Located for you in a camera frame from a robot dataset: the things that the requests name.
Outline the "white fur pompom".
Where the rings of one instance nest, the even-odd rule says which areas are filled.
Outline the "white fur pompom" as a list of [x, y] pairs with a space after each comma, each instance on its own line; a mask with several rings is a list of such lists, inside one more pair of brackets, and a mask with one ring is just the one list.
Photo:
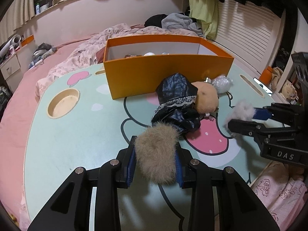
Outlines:
[[256, 109], [251, 105], [251, 103], [242, 100], [236, 103], [235, 107], [227, 115], [226, 120], [224, 121], [224, 126], [227, 131], [230, 131], [228, 128], [228, 123], [232, 119], [237, 119], [241, 121], [251, 121], [255, 115]]

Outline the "tan round plush toy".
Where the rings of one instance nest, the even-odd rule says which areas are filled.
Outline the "tan round plush toy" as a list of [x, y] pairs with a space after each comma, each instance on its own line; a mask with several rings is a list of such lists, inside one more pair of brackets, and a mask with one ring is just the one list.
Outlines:
[[197, 87], [197, 97], [195, 109], [199, 114], [209, 114], [216, 111], [219, 106], [219, 98], [216, 88], [210, 83], [193, 82], [192, 85]]

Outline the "clear plastic bag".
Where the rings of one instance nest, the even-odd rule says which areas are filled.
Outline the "clear plastic bag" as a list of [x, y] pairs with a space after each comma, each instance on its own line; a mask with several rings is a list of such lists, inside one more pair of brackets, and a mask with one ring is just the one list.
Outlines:
[[230, 90], [233, 85], [233, 82], [232, 79], [221, 74], [220, 76], [214, 78], [211, 84], [216, 88], [218, 94], [223, 94]]

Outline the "black lace fabric bundle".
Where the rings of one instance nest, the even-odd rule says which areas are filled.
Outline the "black lace fabric bundle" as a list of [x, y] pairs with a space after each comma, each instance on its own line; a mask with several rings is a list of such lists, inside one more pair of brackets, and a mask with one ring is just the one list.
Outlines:
[[182, 74], [173, 74], [157, 86], [159, 106], [154, 112], [151, 124], [164, 123], [173, 126], [179, 134], [185, 135], [200, 128], [200, 114], [194, 108], [198, 88]]

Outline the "brown fur pompom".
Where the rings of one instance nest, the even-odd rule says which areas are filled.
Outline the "brown fur pompom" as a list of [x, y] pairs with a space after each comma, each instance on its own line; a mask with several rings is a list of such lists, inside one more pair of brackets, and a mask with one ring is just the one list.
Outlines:
[[175, 153], [179, 133], [170, 124], [156, 123], [135, 140], [137, 164], [143, 176], [155, 184], [175, 182]]

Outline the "orange cardboard box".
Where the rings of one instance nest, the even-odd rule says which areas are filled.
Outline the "orange cardboard box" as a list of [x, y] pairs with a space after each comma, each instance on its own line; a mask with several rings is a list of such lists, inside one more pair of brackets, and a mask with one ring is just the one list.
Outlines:
[[[142, 55], [125, 59], [125, 55]], [[155, 92], [173, 74], [189, 82], [227, 75], [233, 56], [208, 40], [187, 35], [135, 35], [108, 39], [104, 69], [113, 99]]]

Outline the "orange bottle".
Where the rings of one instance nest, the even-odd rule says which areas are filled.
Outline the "orange bottle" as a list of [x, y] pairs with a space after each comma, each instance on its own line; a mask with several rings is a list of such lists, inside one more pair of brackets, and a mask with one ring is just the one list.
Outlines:
[[260, 75], [259, 81], [265, 85], [268, 85], [272, 79], [272, 72], [273, 69], [270, 66], [267, 66]]

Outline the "yellow-green hanging cloth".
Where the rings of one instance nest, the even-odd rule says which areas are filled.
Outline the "yellow-green hanging cloth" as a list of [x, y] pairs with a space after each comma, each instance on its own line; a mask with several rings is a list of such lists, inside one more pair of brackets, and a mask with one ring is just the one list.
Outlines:
[[189, 0], [191, 18], [200, 24], [207, 39], [215, 39], [218, 28], [218, 0]]

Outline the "grey clothes pile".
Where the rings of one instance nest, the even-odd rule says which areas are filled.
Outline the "grey clothes pile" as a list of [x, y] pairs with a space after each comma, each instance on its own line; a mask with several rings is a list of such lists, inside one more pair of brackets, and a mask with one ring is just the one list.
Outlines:
[[162, 19], [161, 25], [163, 29], [185, 29], [195, 32], [199, 37], [203, 36], [201, 25], [196, 19], [180, 13], [172, 13]]

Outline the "black garment on bed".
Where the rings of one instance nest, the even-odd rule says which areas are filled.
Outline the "black garment on bed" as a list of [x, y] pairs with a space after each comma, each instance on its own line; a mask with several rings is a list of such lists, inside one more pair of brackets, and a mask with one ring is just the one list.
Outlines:
[[154, 26], [154, 27], [159, 27], [162, 28], [162, 20], [165, 19], [168, 15], [166, 14], [157, 14], [154, 16], [151, 16], [148, 18], [145, 23], [144, 27], [149, 27], [149, 26]]

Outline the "white drawer cabinet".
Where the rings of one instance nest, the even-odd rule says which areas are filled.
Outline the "white drawer cabinet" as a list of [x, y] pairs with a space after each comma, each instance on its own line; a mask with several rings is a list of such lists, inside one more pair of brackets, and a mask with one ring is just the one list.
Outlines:
[[1, 73], [12, 92], [15, 92], [24, 73], [29, 69], [36, 48], [34, 35], [30, 35], [26, 38], [26, 44], [1, 64]]

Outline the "dark red pillow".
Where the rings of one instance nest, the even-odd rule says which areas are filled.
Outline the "dark red pillow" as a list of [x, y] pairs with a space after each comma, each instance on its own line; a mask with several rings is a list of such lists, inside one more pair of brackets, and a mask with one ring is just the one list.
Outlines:
[[97, 63], [100, 64], [104, 60], [104, 53], [105, 53], [105, 47], [101, 48], [99, 51], [96, 53], [96, 59]]

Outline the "pink floral quilt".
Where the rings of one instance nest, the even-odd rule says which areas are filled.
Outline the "pink floral quilt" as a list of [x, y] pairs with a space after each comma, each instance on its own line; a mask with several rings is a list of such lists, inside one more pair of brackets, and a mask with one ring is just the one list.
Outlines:
[[66, 58], [64, 61], [50, 69], [46, 77], [37, 81], [35, 85], [35, 99], [39, 101], [46, 89], [59, 77], [70, 72], [96, 65], [102, 62], [99, 52], [104, 51], [108, 39], [130, 37], [135, 35], [187, 35], [197, 34], [187, 29], [162, 29], [156, 26], [132, 28], [125, 23], [117, 24], [86, 40]]

